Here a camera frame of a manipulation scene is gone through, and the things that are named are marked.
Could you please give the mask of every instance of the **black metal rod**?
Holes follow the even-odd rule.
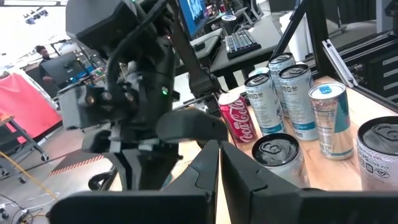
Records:
[[[315,62],[317,63],[318,71],[322,75],[328,75],[328,73],[335,70],[323,51],[322,42],[329,39],[323,3],[320,0],[307,0],[307,2],[308,29],[310,31]]]
[[[296,31],[297,27],[299,26],[305,11],[307,10],[309,0],[303,0],[301,4],[297,7],[297,9],[293,12],[291,16],[291,20],[280,39],[278,46],[274,50],[271,58],[275,57],[278,54],[281,54],[285,51],[287,45],[289,44],[291,38],[293,37],[294,32]]]

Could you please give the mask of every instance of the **light blue can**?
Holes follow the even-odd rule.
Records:
[[[283,111],[270,76],[257,74],[248,78],[244,86],[262,135],[286,133]]]
[[[329,159],[342,160],[353,155],[354,142],[349,127],[346,87],[338,82],[322,83],[310,91],[321,152]]]
[[[315,115],[308,95],[313,87],[308,65],[293,65],[283,69],[279,80],[296,138],[304,141],[318,139]]]

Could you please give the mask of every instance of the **white wall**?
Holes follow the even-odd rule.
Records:
[[[25,23],[24,14],[35,11],[29,7],[0,7],[0,53],[8,58],[18,58],[33,50],[36,45],[46,45],[65,39],[65,7],[47,7],[49,16]]]

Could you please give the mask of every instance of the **coca-cola can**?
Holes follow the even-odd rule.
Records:
[[[256,139],[256,130],[245,99],[234,93],[223,93],[218,99],[221,114],[235,143],[248,143]]]

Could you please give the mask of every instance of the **person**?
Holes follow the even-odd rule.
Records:
[[[47,52],[47,49],[44,46],[38,45],[36,46],[36,52],[39,53],[43,60],[39,63],[40,66],[40,77],[44,82],[54,82],[52,77],[44,70],[42,63],[48,62],[51,60],[50,54]]]

